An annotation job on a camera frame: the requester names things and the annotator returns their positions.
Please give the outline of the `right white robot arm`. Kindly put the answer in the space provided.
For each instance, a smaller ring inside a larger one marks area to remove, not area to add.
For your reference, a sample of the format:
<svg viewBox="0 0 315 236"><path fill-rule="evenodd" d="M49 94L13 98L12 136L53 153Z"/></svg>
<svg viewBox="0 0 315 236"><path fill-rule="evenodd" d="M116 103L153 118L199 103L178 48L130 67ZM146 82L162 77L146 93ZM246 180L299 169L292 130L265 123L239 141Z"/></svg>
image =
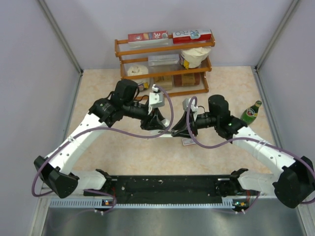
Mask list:
<svg viewBox="0 0 315 236"><path fill-rule="evenodd" d="M209 111L199 114L197 98L186 98L183 101L184 114L174 130L186 132L196 144L207 149L233 144L247 151L270 170L268 174L248 169L233 172L229 187L234 194L254 190L276 196L289 208L314 203L314 200L307 199L315 191L315 171L310 159L299 157L261 138L244 121L231 115L229 103L222 95L210 96L208 105ZM196 140L198 130L210 127L224 142L206 146Z"/></svg>

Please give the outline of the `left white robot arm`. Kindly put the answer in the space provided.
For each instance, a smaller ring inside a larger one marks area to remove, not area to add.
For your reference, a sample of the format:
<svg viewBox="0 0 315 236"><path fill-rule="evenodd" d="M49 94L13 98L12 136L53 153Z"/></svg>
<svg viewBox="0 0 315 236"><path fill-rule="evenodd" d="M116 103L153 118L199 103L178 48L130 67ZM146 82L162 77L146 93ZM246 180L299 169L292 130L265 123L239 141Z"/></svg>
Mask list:
<svg viewBox="0 0 315 236"><path fill-rule="evenodd" d="M143 130L154 130L157 138L167 133L173 119L165 119L159 111L166 100L170 100L168 93L160 86L153 85L152 92L145 104L136 100L139 94L135 81L122 79L106 98L96 100L89 108L78 127L64 140L64 142L50 154L35 159L37 170L33 183L41 179L52 193L63 199L76 191L96 190L101 195L111 191L112 184L109 176L102 170L73 172L75 163L86 149L104 132L120 132L112 126L123 117L140 120Z"/></svg>

